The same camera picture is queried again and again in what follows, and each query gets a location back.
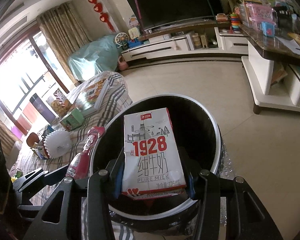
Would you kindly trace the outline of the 1928 milk carton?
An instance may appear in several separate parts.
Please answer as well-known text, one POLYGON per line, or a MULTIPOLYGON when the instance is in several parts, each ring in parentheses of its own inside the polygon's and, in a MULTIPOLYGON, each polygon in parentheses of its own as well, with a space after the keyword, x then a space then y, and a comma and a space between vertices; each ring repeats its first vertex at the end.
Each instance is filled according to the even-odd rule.
POLYGON ((154 199, 185 192, 186 180, 167 108, 124 117, 122 194, 154 199))

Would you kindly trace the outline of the pink snack packet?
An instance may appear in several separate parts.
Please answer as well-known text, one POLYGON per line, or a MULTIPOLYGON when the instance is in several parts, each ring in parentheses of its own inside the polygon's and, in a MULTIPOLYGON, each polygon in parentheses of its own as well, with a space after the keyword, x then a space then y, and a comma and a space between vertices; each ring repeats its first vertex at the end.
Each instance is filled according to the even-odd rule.
POLYGON ((71 161, 65 175, 66 177, 71 177, 74 180, 84 179, 87 177, 90 165, 90 154, 97 140, 102 137, 104 132, 104 127, 94 126, 89 129, 83 150, 76 154, 74 159, 71 161))

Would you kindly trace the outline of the white honeycomb paper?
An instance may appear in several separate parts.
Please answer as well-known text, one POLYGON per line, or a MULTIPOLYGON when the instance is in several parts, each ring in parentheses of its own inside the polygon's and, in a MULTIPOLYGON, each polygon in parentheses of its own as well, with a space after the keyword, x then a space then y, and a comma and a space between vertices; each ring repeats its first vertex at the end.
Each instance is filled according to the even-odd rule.
POLYGON ((53 131, 45 137, 44 147, 52 159, 65 155, 72 148, 70 133, 65 130, 53 131))

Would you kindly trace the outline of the orange red snack bag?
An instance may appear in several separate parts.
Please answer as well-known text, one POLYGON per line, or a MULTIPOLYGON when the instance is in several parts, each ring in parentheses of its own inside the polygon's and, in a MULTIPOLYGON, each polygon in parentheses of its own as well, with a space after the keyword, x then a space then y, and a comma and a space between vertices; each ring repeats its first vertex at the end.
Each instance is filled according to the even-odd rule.
POLYGON ((36 147, 33 147, 32 150, 41 160, 47 160, 50 158, 43 145, 38 145, 36 147))

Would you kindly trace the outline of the red apple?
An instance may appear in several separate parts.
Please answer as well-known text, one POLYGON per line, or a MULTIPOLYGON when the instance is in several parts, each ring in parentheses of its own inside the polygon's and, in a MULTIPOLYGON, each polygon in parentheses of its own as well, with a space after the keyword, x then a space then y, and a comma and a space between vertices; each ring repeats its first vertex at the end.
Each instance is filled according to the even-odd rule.
POLYGON ((40 142, 40 139, 36 133, 30 133, 26 139, 26 143, 30 148, 33 148, 35 144, 40 142))

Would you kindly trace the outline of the left beige curtain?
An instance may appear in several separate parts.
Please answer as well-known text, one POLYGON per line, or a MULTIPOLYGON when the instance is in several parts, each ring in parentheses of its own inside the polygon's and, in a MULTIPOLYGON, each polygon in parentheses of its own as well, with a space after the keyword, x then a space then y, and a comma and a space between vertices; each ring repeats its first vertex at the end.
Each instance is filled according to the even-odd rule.
POLYGON ((0 140, 4 155, 11 155, 11 151, 16 142, 20 140, 6 127, 6 125, 0 120, 0 140))

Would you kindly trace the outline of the clear cookie jar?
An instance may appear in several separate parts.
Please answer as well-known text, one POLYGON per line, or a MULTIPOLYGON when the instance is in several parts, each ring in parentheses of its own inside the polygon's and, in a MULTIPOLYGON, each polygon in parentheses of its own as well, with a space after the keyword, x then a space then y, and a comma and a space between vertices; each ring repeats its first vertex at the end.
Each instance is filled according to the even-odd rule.
POLYGON ((64 117, 72 106, 59 88, 47 98, 46 102, 59 117, 64 117))

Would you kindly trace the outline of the plaid tablecloth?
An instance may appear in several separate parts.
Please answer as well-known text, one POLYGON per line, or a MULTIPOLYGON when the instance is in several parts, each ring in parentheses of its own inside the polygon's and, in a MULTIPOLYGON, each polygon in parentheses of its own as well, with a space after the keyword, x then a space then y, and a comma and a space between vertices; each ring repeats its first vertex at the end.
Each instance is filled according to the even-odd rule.
MULTIPOLYGON (((100 81, 102 79, 107 79, 109 81, 109 89, 103 98, 100 111, 94 113, 90 117, 86 117, 80 127, 72 130, 69 133, 72 143, 70 151, 56 159, 41 160, 34 153, 31 153, 28 146, 25 146, 25 148, 22 146, 18 159, 9 172, 10 175, 15 175, 17 169, 22 170, 23 175, 28 174, 38 168, 42 168, 44 171, 48 170, 50 173, 52 173, 54 170, 71 163, 75 155, 82 150, 88 137, 87 133, 90 128, 93 126, 107 126, 107 124, 115 117, 115 115, 132 103, 132 100, 128 94, 128 87, 124 77, 117 72, 102 72, 96 75, 94 78, 91 78, 90 80, 81 84, 81 86, 77 88, 76 92, 78 92, 78 89, 84 88, 85 85, 88 87, 88 85, 93 84, 93 81, 100 81)), ((58 181, 55 185, 45 186, 42 190, 35 194, 34 197, 31 198, 30 201, 32 204, 44 205, 54 190, 58 188, 60 183, 61 182, 58 181)), ((87 230, 87 201, 85 201, 87 191, 85 191, 85 193, 85 197, 82 195, 82 201, 80 202, 82 205, 80 215, 75 216, 75 218, 84 219, 79 223, 80 234, 79 237, 75 239, 89 239, 87 230)), ((115 229, 119 228, 119 231, 115 232, 117 233, 117 237, 120 233, 123 233, 123 236, 126 237, 126 231, 128 230, 128 233, 131 233, 129 236, 130 239, 134 239, 132 230, 127 229, 126 226, 117 226, 116 223, 113 223, 113 225, 115 226, 115 229)))

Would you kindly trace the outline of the marble side table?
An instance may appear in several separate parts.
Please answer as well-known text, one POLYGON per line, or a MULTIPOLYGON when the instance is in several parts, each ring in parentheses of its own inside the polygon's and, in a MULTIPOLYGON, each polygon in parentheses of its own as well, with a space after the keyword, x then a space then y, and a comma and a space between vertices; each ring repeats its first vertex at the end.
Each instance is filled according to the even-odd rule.
POLYGON ((241 60, 253 96, 253 112, 275 109, 300 113, 300 55, 278 37, 240 25, 247 35, 248 55, 241 60))

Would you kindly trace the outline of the ferris wheel toy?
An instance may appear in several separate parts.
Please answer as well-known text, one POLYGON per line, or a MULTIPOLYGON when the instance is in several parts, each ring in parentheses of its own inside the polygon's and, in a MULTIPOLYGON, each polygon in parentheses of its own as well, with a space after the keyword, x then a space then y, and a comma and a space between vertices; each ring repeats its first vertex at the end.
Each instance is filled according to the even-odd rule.
POLYGON ((123 50, 128 48, 129 36, 126 33, 118 33, 114 39, 118 48, 122 48, 123 50))

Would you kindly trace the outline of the toy telephone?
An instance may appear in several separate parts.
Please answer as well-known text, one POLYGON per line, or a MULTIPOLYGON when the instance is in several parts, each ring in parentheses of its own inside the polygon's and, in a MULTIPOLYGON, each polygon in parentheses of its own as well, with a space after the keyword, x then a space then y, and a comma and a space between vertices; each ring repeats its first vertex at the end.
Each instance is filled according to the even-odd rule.
POLYGON ((138 27, 133 27, 128 30, 128 34, 131 40, 139 38, 141 36, 140 30, 138 27))

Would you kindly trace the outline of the white tv cabinet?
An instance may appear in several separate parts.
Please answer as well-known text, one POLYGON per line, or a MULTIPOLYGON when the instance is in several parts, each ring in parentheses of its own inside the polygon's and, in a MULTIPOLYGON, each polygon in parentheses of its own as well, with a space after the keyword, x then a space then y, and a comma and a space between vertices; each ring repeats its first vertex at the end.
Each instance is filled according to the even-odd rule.
POLYGON ((230 30, 229 21, 194 21, 177 24, 139 37, 143 44, 122 51, 125 61, 160 59, 181 55, 248 54, 247 37, 230 30))

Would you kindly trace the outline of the white paper sheet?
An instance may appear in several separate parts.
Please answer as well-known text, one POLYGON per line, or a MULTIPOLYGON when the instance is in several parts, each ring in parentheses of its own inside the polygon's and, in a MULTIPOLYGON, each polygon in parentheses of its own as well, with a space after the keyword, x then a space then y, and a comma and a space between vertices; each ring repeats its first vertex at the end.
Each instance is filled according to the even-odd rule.
POLYGON ((286 40, 281 37, 276 37, 283 45, 289 48, 294 54, 300 55, 300 46, 294 40, 286 40))

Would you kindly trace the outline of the pink toy box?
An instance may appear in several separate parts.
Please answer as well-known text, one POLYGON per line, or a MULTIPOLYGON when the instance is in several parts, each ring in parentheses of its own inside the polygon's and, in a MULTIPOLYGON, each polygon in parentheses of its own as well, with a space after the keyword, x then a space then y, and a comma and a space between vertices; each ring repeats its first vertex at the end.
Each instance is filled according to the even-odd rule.
POLYGON ((246 7, 249 10, 249 20, 254 30, 262 31, 262 22, 268 22, 273 26, 276 25, 273 21, 274 10, 272 7, 256 3, 248 3, 246 7))

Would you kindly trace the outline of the black television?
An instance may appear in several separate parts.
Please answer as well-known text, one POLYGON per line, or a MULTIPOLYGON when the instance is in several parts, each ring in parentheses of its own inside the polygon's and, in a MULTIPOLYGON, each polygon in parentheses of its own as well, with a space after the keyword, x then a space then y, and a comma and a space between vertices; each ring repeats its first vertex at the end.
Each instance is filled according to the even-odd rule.
POLYGON ((223 13, 221 0, 127 0, 145 30, 192 19, 213 19, 223 13))

